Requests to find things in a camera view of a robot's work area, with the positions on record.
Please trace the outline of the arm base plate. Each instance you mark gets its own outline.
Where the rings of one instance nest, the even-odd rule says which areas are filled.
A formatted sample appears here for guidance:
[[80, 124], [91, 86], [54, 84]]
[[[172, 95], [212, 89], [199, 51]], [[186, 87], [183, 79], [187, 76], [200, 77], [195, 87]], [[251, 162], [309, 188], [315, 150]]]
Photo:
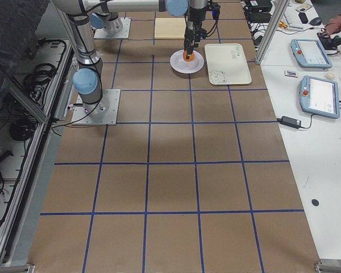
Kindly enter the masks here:
[[119, 101], [120, 89], [104, 89], [102, 99], [94, 105], [83, 104], [82, 98], [78, 95], [76, 103], [80, 105], [74, 107], [71, 125], [116, 125]]
[[96, 27], [95, 40], [128, 39], [130, 34], [131, 18], [116, 18], [107, 21], [103, 27]]

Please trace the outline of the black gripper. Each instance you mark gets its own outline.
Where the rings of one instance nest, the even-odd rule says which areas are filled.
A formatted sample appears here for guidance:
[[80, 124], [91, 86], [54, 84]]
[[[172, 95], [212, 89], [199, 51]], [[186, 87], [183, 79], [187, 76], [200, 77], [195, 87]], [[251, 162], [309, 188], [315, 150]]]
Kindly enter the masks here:
[[207, 31], [202, 28], [201, 23], [193, 23], [186, 20], [186, 28], [184, 35], [184, 51], [182, 57], [184, 60], [194, 59], [194, 46], [197, 46], [201, 39], [205, 39]]

